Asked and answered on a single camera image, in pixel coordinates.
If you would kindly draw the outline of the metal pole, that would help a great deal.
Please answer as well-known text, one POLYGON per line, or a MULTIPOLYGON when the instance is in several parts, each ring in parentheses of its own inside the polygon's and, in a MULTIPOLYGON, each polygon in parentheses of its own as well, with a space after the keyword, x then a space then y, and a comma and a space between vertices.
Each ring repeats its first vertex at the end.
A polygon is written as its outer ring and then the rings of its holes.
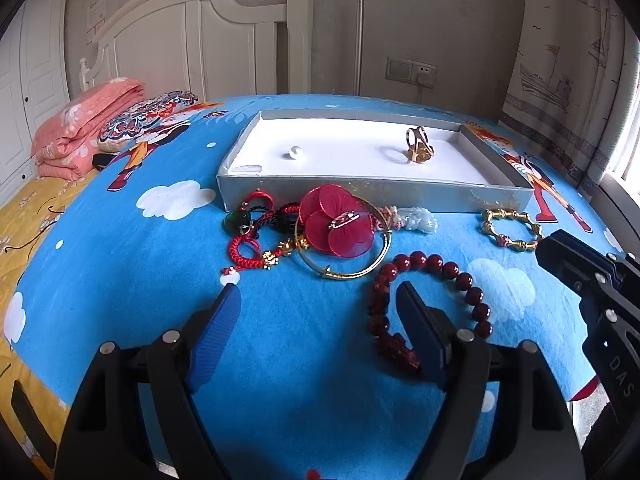
POLYGON ((354 57, 354 95, 360 96, 363 54, 364 0, 357 0, 355 57, 354 57))

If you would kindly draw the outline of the wall switch and socket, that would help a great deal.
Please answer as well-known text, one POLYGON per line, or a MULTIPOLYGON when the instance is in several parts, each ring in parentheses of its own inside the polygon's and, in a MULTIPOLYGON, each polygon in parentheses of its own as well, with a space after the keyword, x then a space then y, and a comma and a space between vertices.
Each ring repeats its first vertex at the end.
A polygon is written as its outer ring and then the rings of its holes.
POLYGON ((437 67, 406 58, 389 56, 386 63, 385 78, 404 84, 414 84, 425 88, 433 88, 436 81, 437 67))

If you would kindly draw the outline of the gold bangle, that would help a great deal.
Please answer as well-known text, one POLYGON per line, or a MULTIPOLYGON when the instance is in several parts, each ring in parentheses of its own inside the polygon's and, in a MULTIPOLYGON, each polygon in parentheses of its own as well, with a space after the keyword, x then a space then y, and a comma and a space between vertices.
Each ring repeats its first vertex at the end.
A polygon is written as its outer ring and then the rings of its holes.
POLYGON ((378 208, 368 200, 356 197, 366 205, 372 214, 375 232, 372 247, 362 256, 345 259, 318 252, 318 250, 309 245, 306 239, 302 222, 299 220, 299 213, 295 221, 294 243, 300 260, 306 264, 309 270, 327 280, 352 281, 363 278, 383 263, 390 251, 393 237, 392 229, 388 226, 378 208))

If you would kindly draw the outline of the red flower hair clip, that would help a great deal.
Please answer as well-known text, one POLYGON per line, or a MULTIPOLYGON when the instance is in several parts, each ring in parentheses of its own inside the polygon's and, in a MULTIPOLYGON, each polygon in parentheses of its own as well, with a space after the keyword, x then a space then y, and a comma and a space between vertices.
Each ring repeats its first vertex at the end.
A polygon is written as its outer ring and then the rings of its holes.
POLYGON ((309 245, 338 258, 356 258, 370 250, 375 232, 372 214, 337 184, 310 190, 299 205, 299 220, 309 245))

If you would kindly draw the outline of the folded pink quilt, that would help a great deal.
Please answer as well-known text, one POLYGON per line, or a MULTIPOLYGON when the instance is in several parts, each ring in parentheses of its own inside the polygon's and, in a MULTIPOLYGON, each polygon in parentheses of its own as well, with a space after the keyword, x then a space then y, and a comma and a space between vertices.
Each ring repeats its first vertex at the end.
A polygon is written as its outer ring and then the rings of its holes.
POLYGON ((36 130, 32 157, 37 176, 77 181, 93 170, 101 129, 144 99, 144 84, 119 77, 81 93, 36 130))

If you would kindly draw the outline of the pale jade pendant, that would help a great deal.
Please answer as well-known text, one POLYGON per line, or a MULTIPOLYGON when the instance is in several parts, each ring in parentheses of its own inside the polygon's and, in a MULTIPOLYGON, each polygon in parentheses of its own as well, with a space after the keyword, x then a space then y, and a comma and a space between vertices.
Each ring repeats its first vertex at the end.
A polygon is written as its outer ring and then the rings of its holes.
POLYGON ((434 214, 423 207, 385 206, 380 208, 380 213, 393 231, 407 230, 434 234, 438 228, 434 214))

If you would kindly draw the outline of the ship print curtain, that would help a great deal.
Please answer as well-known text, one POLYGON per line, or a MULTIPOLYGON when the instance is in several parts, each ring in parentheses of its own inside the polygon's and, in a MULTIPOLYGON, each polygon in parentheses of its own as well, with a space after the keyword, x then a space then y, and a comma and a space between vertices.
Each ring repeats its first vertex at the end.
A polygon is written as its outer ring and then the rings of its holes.
POLYGON ((616 0, 525 0, 500 122, 593 196, 623 135, 638 71, 639 39, 616 0))

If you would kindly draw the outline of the patterned pillow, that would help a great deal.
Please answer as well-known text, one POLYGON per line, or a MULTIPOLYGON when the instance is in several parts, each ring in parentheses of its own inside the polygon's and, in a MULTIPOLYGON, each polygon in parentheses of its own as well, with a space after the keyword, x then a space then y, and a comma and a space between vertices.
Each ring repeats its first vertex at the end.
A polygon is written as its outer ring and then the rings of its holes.
POLYGON ((117 153, 161 119, 193 104, 198 104, 198 97, 186 90, 162 93, 137 102, 106 123, 96 138, 96 144, 102 152, 117 153))

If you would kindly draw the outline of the white wardrobe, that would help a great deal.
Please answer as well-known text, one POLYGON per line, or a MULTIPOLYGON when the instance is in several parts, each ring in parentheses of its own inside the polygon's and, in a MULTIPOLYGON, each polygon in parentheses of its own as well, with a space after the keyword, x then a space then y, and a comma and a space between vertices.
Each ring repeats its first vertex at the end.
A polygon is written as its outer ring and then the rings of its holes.
POLYGON ((37 129, 70 100, 66 0, 25 0, 1 38, 1 203, 35 177, 37 129))

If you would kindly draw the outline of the grey white jewelry tray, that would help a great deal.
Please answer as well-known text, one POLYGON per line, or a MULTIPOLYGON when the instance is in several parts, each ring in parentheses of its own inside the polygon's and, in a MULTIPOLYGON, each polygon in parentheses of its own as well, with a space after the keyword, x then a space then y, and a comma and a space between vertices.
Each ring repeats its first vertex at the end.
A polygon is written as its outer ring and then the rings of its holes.
POLYGON ((533 187, 462 122, 368 110, 262 110, 240 133, 217 174, 227 209, 259 190, 298 202, 334 183, 375 205, 475 214, 523 210, 533 187), (406 132, 422 126, 435 150, 409 162, 406 132), (292 158, 292 146, 300 154, 292 158))

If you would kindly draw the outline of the double ring flower brooch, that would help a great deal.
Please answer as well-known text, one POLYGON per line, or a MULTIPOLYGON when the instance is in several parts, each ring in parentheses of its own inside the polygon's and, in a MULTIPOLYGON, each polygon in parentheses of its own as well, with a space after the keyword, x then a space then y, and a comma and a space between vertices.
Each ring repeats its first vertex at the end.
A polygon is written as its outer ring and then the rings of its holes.
POLYGON ((426 130, 422 126, 409 128, 406 132, 406 142, 408 145, 406 155, 409 162, 423 164, 435 155, 435 150, 428 143, 426 130))

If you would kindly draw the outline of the white pearl with cap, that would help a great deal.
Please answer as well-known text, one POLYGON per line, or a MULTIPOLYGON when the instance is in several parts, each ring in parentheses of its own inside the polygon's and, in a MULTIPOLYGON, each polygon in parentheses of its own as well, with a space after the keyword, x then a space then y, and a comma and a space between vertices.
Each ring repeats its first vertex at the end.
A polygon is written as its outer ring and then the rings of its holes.
POLYGON ((290 154, 290 156, 292 158, 297 158, 300 154, 300 147, 297 145, 292 146, 292 148, 290 148, 290 151, 288 152, 288 154, 290 154))

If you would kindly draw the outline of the white bed headboard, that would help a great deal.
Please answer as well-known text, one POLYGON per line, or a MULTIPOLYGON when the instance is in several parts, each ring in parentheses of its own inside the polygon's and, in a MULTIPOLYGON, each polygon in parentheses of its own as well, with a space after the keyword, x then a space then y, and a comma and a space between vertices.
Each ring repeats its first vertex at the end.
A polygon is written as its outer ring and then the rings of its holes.
POLYGON ((189 90, 204 101, 278 90, 278 27, 284 25, 286 88, 311 90, 314 0, 242 6, 236 0, 130 0, 91 41, 80 63, 82 90, 118 78, 140 80, 149 96, 189 90))

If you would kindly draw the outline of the blue cartoon tablecloth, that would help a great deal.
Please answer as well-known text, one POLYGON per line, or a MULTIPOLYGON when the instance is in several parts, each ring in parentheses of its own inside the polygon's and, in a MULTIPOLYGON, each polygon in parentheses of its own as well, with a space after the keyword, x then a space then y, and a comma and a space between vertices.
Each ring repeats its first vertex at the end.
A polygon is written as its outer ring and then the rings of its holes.
MULTIPOLYGON (((73 200, 4 298, 3 335, 70 403, 104 341, 146 344, 210 306, 228 266, 218 168, 262 110, 399 114, 391 102, 337 96, 234 99, 192 118, 175 140, 129 142, 73 200)), ((474 214, 443 214, 434 234, 395 234, 393 254, 456 262, 483 289, 492 340, 535 341, 564 396, 593 378, 578 296, 530 252, 496 246, 474 214)), ((319 278, 298 257, 240 275, 241 312, 195 404, 237 479, 401 479, 442 404, 402 374, 367 331, 368 278, 319 278)))

